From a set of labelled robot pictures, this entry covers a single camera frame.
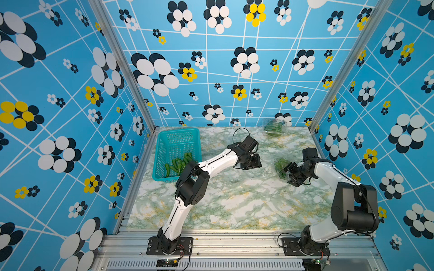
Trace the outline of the green peppers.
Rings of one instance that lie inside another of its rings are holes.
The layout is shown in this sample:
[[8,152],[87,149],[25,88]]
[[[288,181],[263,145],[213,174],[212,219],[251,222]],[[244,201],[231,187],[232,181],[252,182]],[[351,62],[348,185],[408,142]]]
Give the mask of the green peppers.
[[183,157],[171,160],[165,164],[165,177],[180,176],[186,165],[193,160],[191,152],[185,152]]

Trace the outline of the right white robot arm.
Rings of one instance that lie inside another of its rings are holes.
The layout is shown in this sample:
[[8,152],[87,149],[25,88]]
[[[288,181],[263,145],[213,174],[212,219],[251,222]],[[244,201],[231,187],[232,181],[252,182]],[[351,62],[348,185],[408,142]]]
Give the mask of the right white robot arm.
[[315,148],[304,149],[302,154],[302,164],[290,162],[280,173],[295,187],[322,179],[333,190],[333,202],[328,218],[304,228],[298,241],[300,251],[305,255],[318,251],[329,255],[327,246],[331,240],[349,233],[369,235],[376,231],[379,226],[376,189],[348,177],[332,161],[320,158]]

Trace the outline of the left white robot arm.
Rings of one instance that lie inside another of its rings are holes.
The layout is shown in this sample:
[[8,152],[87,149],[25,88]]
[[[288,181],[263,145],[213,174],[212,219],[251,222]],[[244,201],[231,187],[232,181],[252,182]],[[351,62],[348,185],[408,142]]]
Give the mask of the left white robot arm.
[[206,161],[190,161],[182,171],[175,187],[175,203],[165,225],[158,230],[160,249],[171,254],[176,250],[185,220],[194,205],[206,194],[209,181],[227,168],[250,170],[262,167],[257,153],[258,141],[247,136],[234,142],[219,155]]

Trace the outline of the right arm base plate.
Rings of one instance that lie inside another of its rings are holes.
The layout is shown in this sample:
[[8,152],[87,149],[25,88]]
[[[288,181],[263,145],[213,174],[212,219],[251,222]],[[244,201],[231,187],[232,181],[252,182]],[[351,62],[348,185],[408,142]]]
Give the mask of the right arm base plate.
[[300,238],[282,238],[285,256],[330,256],[330,249],[325,243],[302,241]]

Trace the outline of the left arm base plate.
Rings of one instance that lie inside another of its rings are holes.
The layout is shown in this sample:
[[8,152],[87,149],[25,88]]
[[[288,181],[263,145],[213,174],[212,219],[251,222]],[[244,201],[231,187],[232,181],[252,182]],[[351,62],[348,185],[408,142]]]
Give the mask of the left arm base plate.
[[180,237],[173,242],[160,241],[158,237],[150,237],[148,239],[147,255],[162,256],[162,255],[191,255],[193,248],[193,238]]

